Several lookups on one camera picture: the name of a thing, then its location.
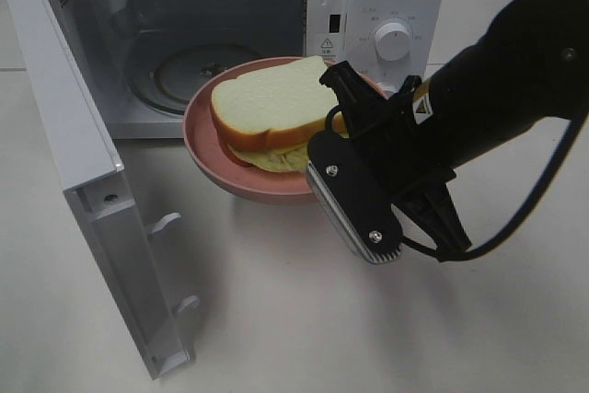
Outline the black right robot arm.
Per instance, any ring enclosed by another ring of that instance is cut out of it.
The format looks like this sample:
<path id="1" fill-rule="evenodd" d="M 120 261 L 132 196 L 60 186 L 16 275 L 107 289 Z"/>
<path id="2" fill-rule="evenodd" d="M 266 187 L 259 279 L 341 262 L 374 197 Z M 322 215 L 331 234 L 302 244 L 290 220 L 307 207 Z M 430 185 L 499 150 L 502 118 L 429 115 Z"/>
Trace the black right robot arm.
<path id="1" fill-rule="evenodd" d="M 372 264 L 409 247 L 438 261 L 479 258 L 531 214 L 588 116 L 588 0 L 513 0 L 479 41 L 429 78 L 383 97 L 350 64 L 320 83 L 337 96 L 308 145 L 306 175 L 351 250 Z M 536 184 L 474 246 L 447 188 L 458 167 L 547 117 L 568 125 Z"/>

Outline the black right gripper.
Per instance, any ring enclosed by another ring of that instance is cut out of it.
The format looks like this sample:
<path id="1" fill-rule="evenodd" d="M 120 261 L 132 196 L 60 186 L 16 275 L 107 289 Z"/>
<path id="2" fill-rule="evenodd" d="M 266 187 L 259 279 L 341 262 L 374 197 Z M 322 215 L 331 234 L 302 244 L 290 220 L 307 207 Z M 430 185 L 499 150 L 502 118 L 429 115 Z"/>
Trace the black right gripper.
<path id="1" fill-rule="evenodd" d="M 421 82 L 406 81 L 400 93 L 384 98 L 351 65 L 330 66 L 319 78 L 336 94 L 325 128 L 352 142 L 353 149 L 391 202 L 400 222 L 402 246 L 446 258 L 466 252 L 468 238 L 446 187 L 456 175 L 428 158 L 414 140 L 417 129 L 412 92 Z"/>

